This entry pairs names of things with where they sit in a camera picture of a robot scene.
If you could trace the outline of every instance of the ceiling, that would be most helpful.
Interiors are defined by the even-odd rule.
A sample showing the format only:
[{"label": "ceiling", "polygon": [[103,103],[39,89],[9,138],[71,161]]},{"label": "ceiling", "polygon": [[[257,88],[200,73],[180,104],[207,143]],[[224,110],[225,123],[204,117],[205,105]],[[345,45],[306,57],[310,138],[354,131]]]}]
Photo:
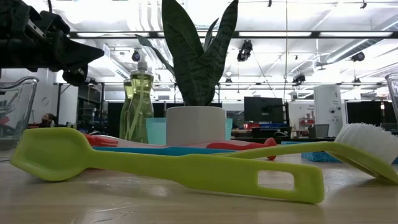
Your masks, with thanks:
[{"label": "ceiling", "polygon": [[[38,11],[47,10],[47,1],[24,0]],[[178,0],[187,10],[198,30],[208,26],[222,15],[227,0]],[[380,31],[398,30],[398,1],[372,0],[361,9],[362,0],[240,0],[236,30],[305,30],[305,31]],[[162,30],[161,0],[79,0],[52,1],[53,10],[70,25],[72,31],[158,31]],[[125,72],[135,69],[131,55],[140,48],[136,39],[95,39],[79,40],[82,43],[102,48],[106,44],[111,50],[111,59]],[[164,39],[151,40],[169,61],[172,57]],[[302,73],[307,82],[351,82],[354,74],[362,82],[379,82],[388,73],[398,70],[398,39],[379,39],[374,45],[362,47],[365,40],[358,39],[252,39],[252,55],[246,62],[236,60],[243,39],[233,39],[229,45],[226,68],[221,82],[228,74],[234,82],[283,82]],[[361,47],[366,56],[362,62],[353,63],[341,58],[352,53],[355,46]],[[151,50],[149,65],[154,69],[157,82],[173,81],[171,74],[156,58]],[[319,70],[316,62],[331,62],[335,56],[340,59],[326,70]],[[101,69],[91,66],[91,76],[107,77],[107,82],[120,82],[120,77],[112,79]]]}]

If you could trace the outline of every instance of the table surface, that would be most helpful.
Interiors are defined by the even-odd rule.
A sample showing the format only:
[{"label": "table surface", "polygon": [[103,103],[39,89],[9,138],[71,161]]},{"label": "table surface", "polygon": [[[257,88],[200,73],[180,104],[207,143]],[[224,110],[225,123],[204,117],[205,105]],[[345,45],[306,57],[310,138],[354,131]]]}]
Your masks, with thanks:
[{"label": "table surface", "polygon": [[[0,222],[398,223],[398,186],[385,185],[342,163],[314,163],[297,154],[276,160],[322,168],[325,200],[312,205],[215,194],[169,180],[96,169],[51,183],[0,162]],[[266,172],[259,178],[263,186],[282,189],[292,182],[281,172]]]}]

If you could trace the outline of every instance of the spatula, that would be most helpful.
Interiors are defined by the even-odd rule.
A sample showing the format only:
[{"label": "spatula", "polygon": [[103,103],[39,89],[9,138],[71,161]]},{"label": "spatula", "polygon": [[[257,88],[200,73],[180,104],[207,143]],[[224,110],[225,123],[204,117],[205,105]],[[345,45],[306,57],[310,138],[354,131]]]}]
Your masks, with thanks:
[{"label": "spatula", "polygon": [[[11,164],[50,181],[66,180],[94,167],[174,180],[199,190],[308,203],[321,202],[324,196],[322,172],[315,166],[200,154],[160,156],[96,151],[84,135],[71,128],[26,130]],[[294,189],[259,186],[261,170],[291,173]]]}]

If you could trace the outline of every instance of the brush handle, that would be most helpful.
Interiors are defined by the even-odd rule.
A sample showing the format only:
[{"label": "brush handle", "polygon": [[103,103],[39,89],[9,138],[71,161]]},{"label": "brush handle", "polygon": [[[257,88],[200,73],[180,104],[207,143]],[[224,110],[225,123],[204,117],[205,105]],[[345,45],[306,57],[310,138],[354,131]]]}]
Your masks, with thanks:
[{"label": "brush handle", "polygon": [[[324,196],[322,172],[315,166],[199,154],[175,157],[93,150],[89,156],[88,167],[174,180],[192,189],[308,203],[321,202]],[[291,173],[294,189],[259,186],[261,170]]]},{"label": "brush handle", "polygon": [[333,151],[337,145],[340,144],[337,142],[312,142],[303,144],[291,144],[284,146],[263,147],[259,149],[248,149],[239,152],[230,152],[223,154],[222,156],[243,159],[255,159],[267,156],[279,156],[303,152],[320,152],[328,150]]}]

